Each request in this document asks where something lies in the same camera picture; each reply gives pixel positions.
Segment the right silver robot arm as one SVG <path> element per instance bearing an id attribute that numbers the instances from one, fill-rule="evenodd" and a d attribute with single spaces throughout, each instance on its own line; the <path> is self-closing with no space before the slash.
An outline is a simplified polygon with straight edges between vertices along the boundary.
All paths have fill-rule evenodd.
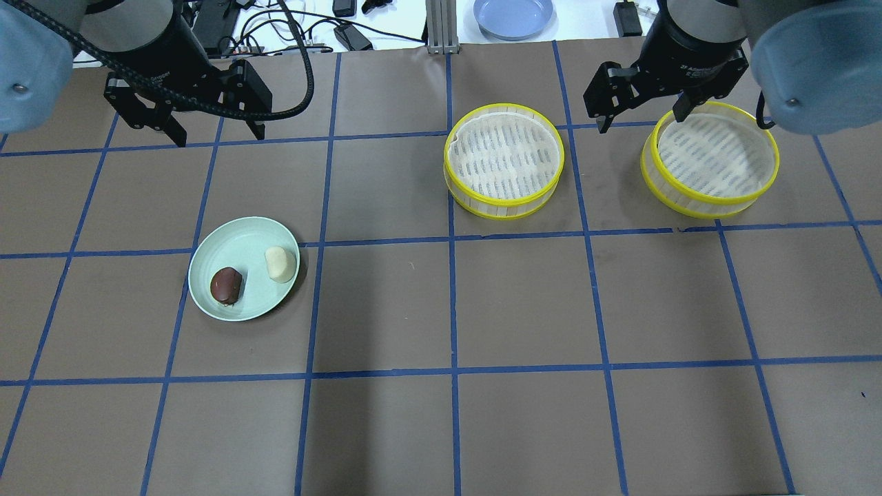
<path id="1" fill-rule="evenodd" d="M 825 135 L 881 116 L 879 1 L 659 1 L 630 66 L 602 63 L 586 88 L 601 133 L 649 100 L 677 97 L 677 122 L 752 72 L 759 128 Z"/>

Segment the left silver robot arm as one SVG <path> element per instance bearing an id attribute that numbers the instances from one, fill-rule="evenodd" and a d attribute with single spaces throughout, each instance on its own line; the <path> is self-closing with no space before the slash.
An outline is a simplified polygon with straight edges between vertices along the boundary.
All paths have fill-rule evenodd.
<path id="1" fill-rule="evenodd" d="M 34 8 L 151 81 L 113 70 L 103 95 L 133 129 L 164 133 L 182 147 L 187 132 L 176 111 L 196 111 L 156 87 L 204 104 L 267 113 L 273 94 L 249 63 L 220 70 L 208 59 L 180 1 L 34 1 Z M 2 132 L 31 131 L 53 113 L 78 48 L 20 10 L 2 3 Z"/>

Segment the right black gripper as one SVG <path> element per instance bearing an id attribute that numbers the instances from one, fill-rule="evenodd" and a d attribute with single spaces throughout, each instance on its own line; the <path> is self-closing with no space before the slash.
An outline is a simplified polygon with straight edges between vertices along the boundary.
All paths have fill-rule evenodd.
<path id="1" fill-rule="evenodd" d="M 659 6 L 637 65 L 602 63 L 583 93 L 589 117 L 606 133 L 615 117 L 681 93 L 675 122 L 712 97 L 725 97 L 748 68 L 746 29 L 737 6 Z"/>

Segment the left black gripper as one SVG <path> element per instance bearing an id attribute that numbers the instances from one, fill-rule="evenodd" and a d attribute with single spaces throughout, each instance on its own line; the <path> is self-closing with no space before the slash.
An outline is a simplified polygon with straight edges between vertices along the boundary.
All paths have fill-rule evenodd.
<path id="1" fill-rule="evenodd" d="M 245 59 L 221 76 L 181 14 L 104 14 L 103 50 L 126 68 L 106 78 L 105 100 L 130 128 L 186 147 L 188 134 L 173 113 L 219 110 L 223 94 L 223 106 L 248 114 L 238 120 L 265 138 L 264 120 L 253 115 L 271 112 L 271 90 Z"/>

